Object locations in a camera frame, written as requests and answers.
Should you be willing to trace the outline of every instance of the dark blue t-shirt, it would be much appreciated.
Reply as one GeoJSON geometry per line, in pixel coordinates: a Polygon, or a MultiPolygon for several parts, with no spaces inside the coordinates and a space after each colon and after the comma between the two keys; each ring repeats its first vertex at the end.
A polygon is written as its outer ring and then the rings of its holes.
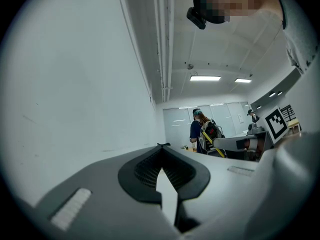
{"type": "Polygon", "coordinates": [[[200,123],[198,121],[193,121],[190,127],[190,138],[195,139],[196,138],[196,152],[200,154],[206,154],[207,152],[201,148],[201,145],[199,143],[199,137],[201,133],[201,127],[200,123]]]}

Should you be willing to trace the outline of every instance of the long hair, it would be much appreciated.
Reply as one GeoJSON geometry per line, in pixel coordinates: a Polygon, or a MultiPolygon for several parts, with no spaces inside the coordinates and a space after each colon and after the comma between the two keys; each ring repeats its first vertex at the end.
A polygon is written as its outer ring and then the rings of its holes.
{"type": "Polygon", "coordinates": [[[199,115],[200,124],[203,126],[206,122],[209,121],[208,117],[206,117],[203,113],[200,113],[199,115]]]}

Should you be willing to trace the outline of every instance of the black rack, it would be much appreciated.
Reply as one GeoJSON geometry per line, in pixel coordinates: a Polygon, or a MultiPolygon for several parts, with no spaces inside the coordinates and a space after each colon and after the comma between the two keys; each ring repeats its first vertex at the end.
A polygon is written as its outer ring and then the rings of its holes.
{"type": "Polygon", "coordinates": [[[280,110],[286,122],[296,119],[296,114],[291,105],[288,105],[280,110]]]}

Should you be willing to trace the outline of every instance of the fluorescent light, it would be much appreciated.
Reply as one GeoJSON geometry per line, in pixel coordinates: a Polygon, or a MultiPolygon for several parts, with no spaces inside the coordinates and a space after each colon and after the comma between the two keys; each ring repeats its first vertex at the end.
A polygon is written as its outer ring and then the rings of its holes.
{"type": "Polygon", "coordinates": [[[235,82],[237,83],[250,83],[252,80],[237,78],[235,82]]]}
{"type": "Polygon", "coordinates": [[[181,106],[179,107],[180,110],[183,110],[183,109],[192,109],[192,108],[197,108],[198,106],[181,106]]]}
{"type": "Polygon", "coordinates": [[[219,81],[221,76],[193,75],[190,81],[219,81]]]}
{"type": "Polygon", "coordinates": [[[221,106],[223,105],[224,103],[217,103],[217,104],[211,104],[210,106],[221,106]]]}

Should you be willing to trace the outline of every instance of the person wearing backpack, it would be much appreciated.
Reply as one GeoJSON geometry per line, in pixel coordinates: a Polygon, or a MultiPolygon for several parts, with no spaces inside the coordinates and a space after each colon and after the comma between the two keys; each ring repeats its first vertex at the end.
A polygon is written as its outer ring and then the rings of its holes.
{"type": "Polygon", "coordinates": [[[193,119],[194,121],[191,124],[190,127],[190,142],[191,143],[196,143],[196,152],[200,154],[207,154],[207,151],[202,149],[200,142],[199,142],[199,137],[201,134],[201,127],[208,121],[211,121],[215,123],[215,121],[211,118],[208,118],[204,115],[204,113],[199,109],[196,108],[192,111],[193,113],[193,119]]]}

